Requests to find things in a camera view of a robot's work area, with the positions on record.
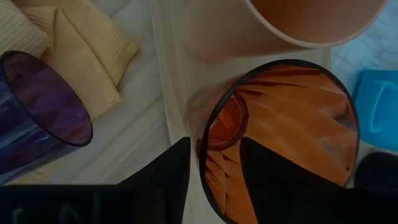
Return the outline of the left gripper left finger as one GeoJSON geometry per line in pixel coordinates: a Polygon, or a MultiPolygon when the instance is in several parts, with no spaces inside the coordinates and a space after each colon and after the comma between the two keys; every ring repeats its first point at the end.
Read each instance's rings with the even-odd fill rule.
{"type": "Polygon", "coordinates": [[[166,149],[161,155],[148,163],[141,170],[120,182],[120,185],[133,186],[153,181],[155,184],[166,184],[174,174],[181,170],[181,163],[190,157],[190,138],[183,137],[166,149]]]}

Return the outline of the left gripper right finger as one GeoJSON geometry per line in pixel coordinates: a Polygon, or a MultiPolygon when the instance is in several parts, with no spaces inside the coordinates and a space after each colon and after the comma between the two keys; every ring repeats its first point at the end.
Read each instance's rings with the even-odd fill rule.
{"type": "Polygon", "coordinates": [[[252,199],[326,197],[345,190],[251,138],[242,138],[240,156],[252,199]]]}

